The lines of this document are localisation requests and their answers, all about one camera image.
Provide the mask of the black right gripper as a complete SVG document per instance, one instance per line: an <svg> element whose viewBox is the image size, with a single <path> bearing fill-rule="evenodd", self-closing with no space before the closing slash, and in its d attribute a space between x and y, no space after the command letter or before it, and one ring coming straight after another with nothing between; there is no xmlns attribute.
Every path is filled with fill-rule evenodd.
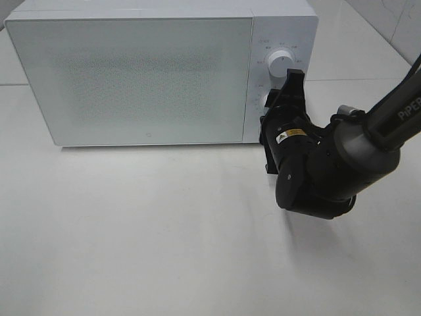
<svg viewBox="0 0 421 316"><path fill-rule="evenodd" d="M301 157L307 175L309 155L324 136L324 128L313 124L307 115L304 81L302 70L289 68L282 89L273 88L266 97L259 142L264 148L268 174L278 174L290 157Z"/></svg>

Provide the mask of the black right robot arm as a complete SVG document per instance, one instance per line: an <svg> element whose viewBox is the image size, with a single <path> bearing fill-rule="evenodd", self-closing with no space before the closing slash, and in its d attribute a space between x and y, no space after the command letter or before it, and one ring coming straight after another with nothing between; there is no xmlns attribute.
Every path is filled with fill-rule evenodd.
<svg viewBox="0 0 421 316"><path fill-rule="evenodd" d="M260 118L266 171L276 180L282 209L333 219L349 212L357 194L393 172L401 147L420 132L420 61L371 110L342 105L325 127L307 114L304 72L289 69Z"/></svg>

